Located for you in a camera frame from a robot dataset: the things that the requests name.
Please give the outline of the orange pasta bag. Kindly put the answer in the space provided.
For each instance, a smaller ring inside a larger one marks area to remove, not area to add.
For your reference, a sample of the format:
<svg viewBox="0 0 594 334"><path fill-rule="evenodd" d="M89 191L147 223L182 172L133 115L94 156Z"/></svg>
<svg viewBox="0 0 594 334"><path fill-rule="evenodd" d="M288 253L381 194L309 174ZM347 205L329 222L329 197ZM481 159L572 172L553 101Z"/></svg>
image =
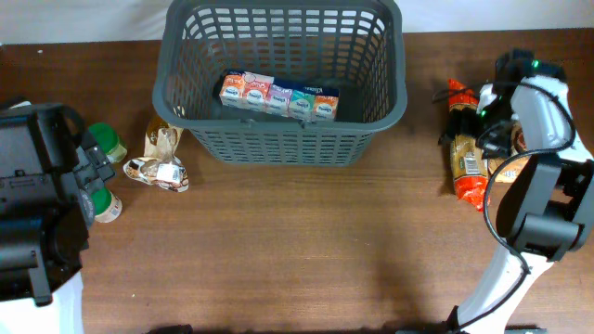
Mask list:
<svg viewBox="0 0 594 334"><path fill-rule="evenodd" d="M439 139L449 146L450 167L454 192L458 199L469 202L478 212L484 209L484 194L488 183L483 151L476 146L480 127L477 114L479 100L465 84L455 79L447 81L448 119Z"/></svg>

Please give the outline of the blue tissue pack box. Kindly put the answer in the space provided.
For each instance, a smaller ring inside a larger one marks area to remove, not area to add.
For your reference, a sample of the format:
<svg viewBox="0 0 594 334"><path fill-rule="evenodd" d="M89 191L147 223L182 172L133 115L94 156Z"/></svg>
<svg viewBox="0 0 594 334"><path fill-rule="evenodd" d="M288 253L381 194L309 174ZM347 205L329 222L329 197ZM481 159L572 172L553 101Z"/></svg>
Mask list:
<svg viewBox="0 0 594 334"><path fill-rule="evenodd" d="M228 71L216 95L223 106L304 122L334 121L340 102L340 91L336 88L250 71Z"/></svg>

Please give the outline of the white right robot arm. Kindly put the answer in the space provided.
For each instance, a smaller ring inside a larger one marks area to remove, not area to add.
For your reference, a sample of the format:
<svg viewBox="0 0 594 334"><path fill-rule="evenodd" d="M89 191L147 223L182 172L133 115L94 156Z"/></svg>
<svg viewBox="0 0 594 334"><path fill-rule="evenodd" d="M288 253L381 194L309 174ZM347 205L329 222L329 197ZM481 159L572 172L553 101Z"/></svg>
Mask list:
<svg viewBox="0 0 594 334"><path fill-rule="evenodd" d="M480 84L478 104L455 105L441 142L473 139L485 158L526 164L501 199L497 217L484 216L497 241L494 257L472 295L448 317L450 333L503 333L536 280L579 250L593 229L593 156L576 131L564 69L514 49Z"/></svg>

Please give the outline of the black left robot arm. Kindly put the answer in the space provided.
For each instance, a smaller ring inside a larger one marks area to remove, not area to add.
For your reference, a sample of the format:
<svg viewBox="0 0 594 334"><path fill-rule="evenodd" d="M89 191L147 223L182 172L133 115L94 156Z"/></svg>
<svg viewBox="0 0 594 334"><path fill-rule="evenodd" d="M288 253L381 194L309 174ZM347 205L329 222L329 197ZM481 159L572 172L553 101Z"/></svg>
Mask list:
<svg viewBox="0 0 594 334"><path fill-rule="evenodd" d="M73 108L15 97L1 105L1 299L38 307L77 275L92 200L115 172Z"/></svg>

